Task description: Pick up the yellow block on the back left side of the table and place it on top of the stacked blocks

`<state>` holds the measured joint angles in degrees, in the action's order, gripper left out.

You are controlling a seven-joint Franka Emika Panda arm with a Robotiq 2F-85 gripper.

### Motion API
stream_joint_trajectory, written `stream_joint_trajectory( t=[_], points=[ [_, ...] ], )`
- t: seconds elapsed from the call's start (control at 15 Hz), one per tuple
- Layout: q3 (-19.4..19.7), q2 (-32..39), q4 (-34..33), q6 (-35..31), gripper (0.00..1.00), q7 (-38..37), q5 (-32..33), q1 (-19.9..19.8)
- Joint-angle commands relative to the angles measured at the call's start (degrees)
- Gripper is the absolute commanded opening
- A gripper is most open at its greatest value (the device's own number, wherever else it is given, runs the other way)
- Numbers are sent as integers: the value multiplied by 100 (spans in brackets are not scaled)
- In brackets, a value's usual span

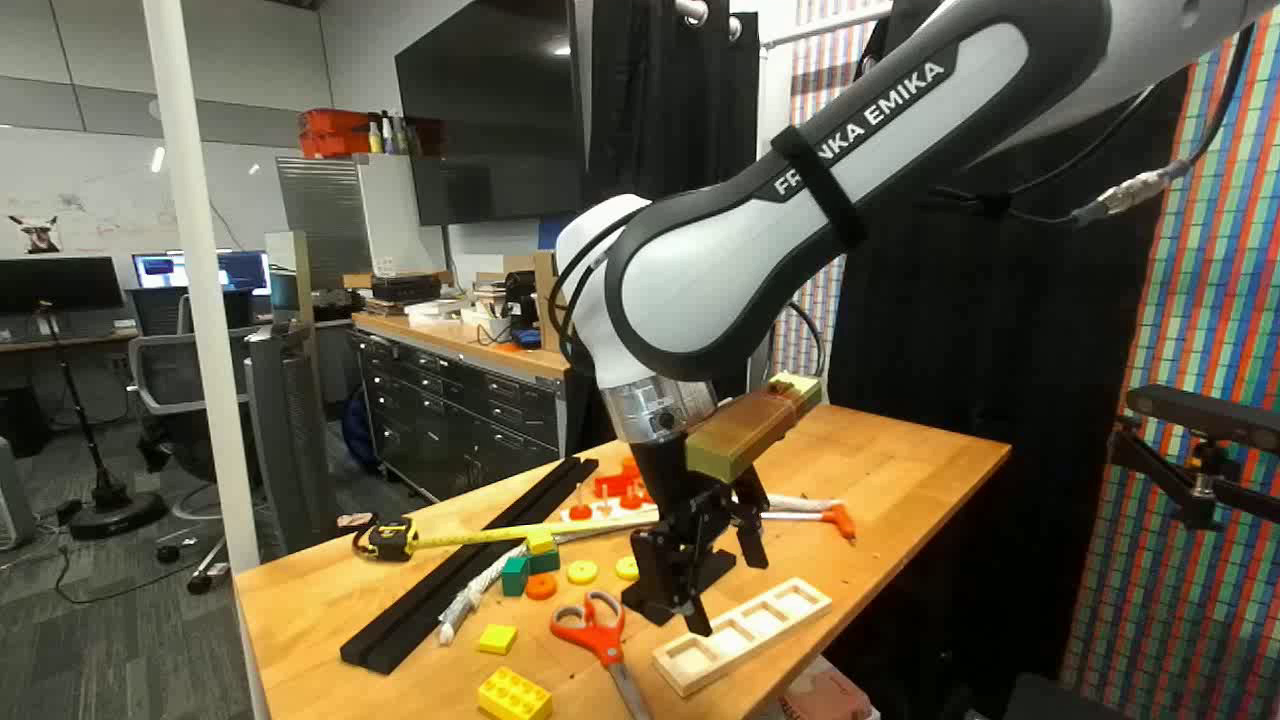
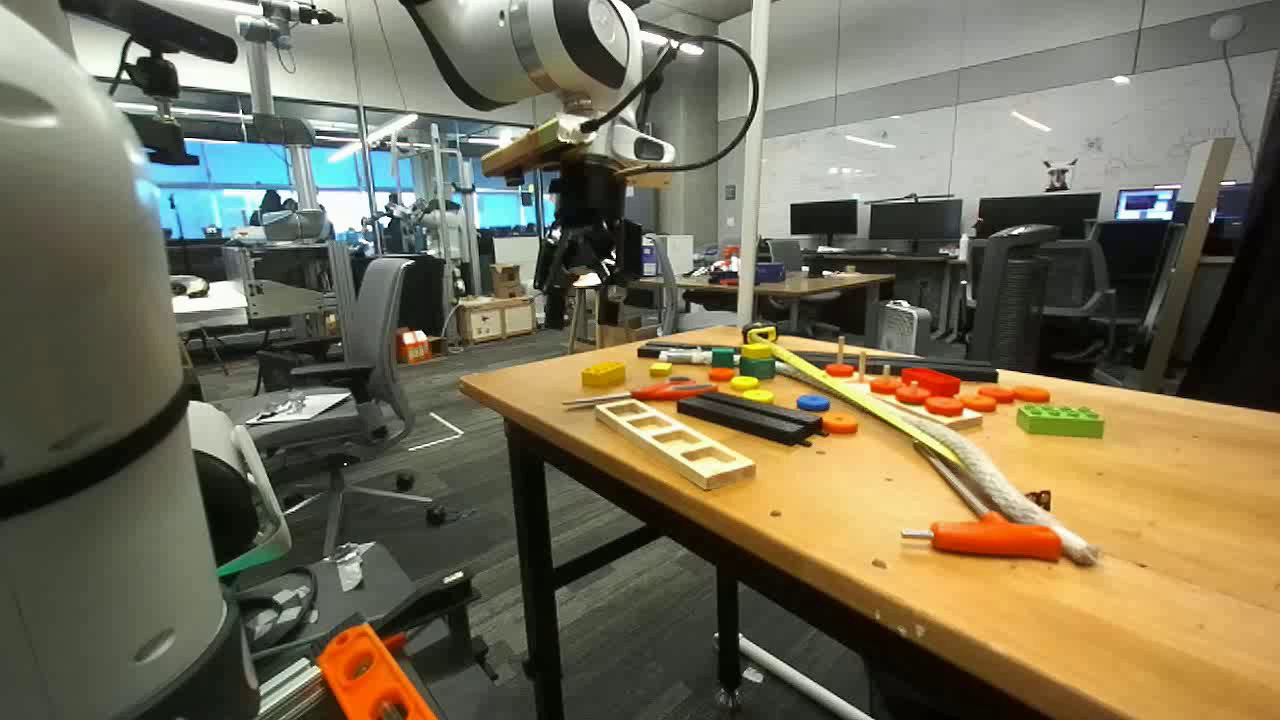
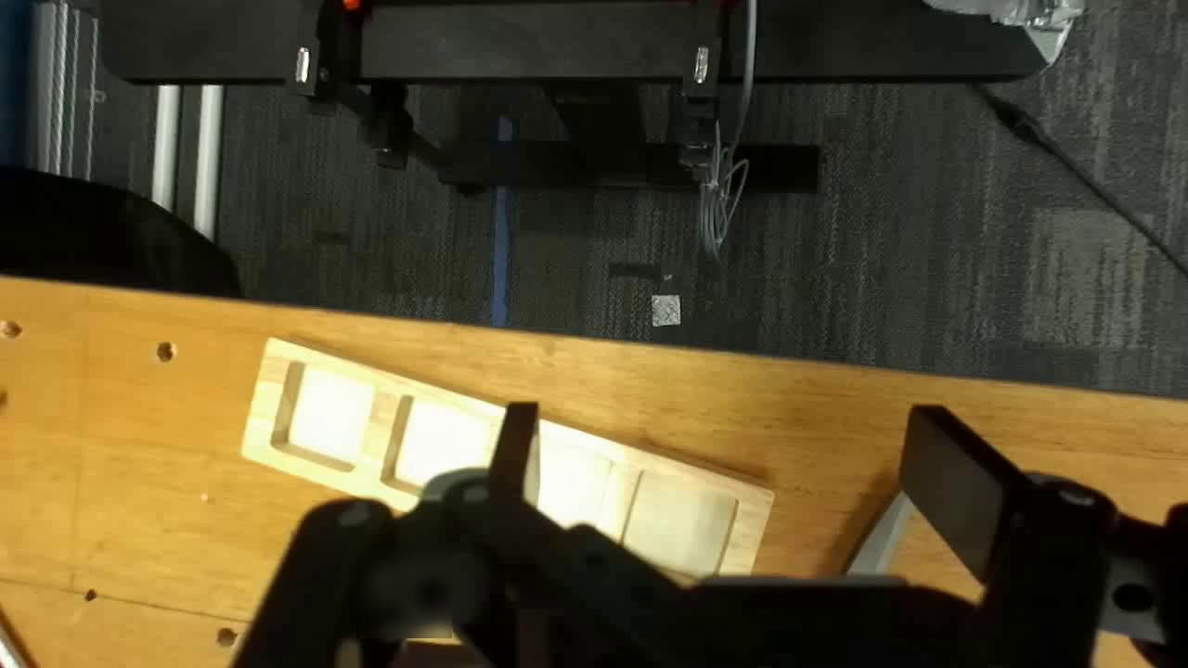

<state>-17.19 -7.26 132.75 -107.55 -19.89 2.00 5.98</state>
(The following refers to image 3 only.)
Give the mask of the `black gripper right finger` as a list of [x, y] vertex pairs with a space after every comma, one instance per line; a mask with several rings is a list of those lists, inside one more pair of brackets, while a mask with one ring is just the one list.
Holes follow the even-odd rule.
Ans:
[[1188, 503], [1125, 515], [1084, 482], [1020, 472], [943, 404], [910, 413], [900, 484], [983, 587], [976, 668], [1092, 668], [1103, 629], [1150, 668], [1188, 668]]

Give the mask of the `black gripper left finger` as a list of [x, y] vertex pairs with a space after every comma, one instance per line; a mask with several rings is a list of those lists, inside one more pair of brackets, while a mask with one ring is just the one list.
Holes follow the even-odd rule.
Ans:
[[316, 503], [234, 668], [691, 668], [681, 587], [524, 497], [534, 427], [534, 404], [508, 404], [493, 462], [440, 476], [404, 515]]

